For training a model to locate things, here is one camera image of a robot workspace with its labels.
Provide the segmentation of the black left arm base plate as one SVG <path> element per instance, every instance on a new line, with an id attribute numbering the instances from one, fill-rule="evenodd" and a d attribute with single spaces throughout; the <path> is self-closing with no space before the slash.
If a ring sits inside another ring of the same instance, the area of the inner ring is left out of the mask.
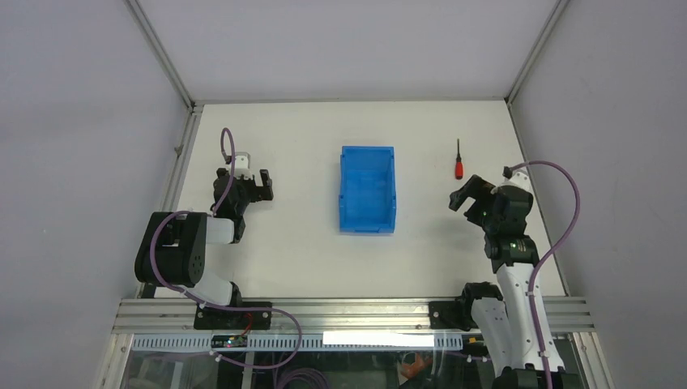
<path id="1" fill-rule="evenodd" d="M 247 327 L 258 331 L 270 329 L 271 312 L 267 308 L 272 308 L 271 302 L 249 301 L 244 302 L 243 307 L 247 307 L 250 310 L 247 312 L 235 312 L 197 306 L 193 329 L 217 331 L 243 331 Z"/>

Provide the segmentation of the red handled screwdriver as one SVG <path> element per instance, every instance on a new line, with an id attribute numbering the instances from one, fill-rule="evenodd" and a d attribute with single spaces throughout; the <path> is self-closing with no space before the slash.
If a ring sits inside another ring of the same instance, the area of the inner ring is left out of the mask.
<path id="1" fill-rule="evenodd" d="M 454 177 L 456 180 L 461 180 L 464 175 L 463 160 L 460 151 L 460 139 L 456 139 L 456 159 L 454 165 Z"/>

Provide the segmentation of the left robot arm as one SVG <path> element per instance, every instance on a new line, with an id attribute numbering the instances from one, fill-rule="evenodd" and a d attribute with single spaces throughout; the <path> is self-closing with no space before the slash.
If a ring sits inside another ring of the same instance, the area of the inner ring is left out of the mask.
<path id="1" fill-rule="evenodd" d="M 201 306 L 242 306 L 238 286 L 206 269 L 206 248 L 237 244 L 243 238 L 251 203 L 274 199 L 269 171 L 256 177 L 242 169 L 216 171 L 211 212 L 154 212 L 134 260 L 138 281 L 167 287 Z"/>

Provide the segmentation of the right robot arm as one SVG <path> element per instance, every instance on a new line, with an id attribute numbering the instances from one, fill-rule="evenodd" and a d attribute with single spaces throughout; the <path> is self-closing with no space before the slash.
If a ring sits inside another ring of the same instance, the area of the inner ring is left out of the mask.
<path id="1" fill-rule="evenodd" d="M 471 176 L 450 194 L 453 211 L 467 199 L 468 222 L 484 231 L 484 252 L 497 282 L 470 283 L 460 302 L 480 329 L 492 362 L 494 388 L 581 388 L 555 345 L 544 312 L 538 273 L 543 262 L 527 235 L 534 196 L 529 177 L 511 173 L 500 185 Z"/>

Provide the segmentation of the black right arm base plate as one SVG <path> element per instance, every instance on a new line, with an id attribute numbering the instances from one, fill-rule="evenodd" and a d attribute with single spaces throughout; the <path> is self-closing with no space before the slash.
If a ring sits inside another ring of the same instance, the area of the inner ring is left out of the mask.
<path id="1" fill-rule="evenodd" d="M 429 325 L 434 330 L 471 331 L 477 328 L 471 314 L 467 311 L 467 303 L 460 298 L 452 301 L 430 301 L 428 309 Z"/>

